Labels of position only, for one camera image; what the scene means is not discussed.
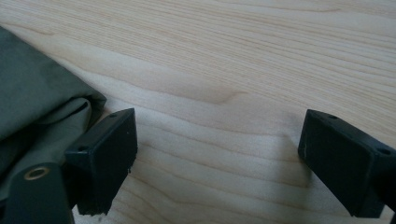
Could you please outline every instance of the light wood tabletop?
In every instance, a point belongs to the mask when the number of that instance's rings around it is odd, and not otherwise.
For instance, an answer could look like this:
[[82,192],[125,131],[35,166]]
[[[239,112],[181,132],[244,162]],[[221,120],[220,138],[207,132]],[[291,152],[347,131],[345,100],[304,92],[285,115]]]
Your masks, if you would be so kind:
[[312,108],[396,147],[394,0],[2,0],[0,25],[135,108],[132,172],[77,223],[389,223],[350,217],[297,146]]

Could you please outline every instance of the wooden table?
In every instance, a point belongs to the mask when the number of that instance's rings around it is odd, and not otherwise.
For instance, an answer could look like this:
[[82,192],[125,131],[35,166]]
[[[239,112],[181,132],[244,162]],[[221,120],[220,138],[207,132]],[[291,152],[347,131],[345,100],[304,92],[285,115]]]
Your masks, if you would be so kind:
[[132,173],[77,223],[389,223],[350,217],[297,146],[313,108],[396,147],[395,1],[3,0],[0,25],[136,109]]

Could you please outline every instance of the folded cloth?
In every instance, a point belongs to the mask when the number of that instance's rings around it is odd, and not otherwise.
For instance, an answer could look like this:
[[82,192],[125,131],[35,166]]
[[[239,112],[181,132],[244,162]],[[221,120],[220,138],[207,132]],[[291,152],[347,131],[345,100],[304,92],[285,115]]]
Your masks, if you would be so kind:
[[0,201],[12,177],[64,151],[101,116],[106,97],[0,27]]

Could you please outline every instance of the wooden surface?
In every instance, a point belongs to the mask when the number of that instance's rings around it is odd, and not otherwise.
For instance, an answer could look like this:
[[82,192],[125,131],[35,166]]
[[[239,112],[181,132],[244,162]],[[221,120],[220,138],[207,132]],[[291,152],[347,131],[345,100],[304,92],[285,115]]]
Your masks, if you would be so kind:
[[0,1],[0,25],[136,109],[108,216],[77,223],[356,219],[297,156],[307,108],[396,147],[392,0]]

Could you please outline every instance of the fabric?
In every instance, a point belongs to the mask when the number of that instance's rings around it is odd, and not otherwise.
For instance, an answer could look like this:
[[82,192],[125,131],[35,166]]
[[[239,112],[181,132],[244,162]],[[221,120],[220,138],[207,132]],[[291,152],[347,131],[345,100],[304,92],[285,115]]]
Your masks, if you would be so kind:
[[0,27],[0,201],[12,176],[64,151],[101,116],[106,97]]

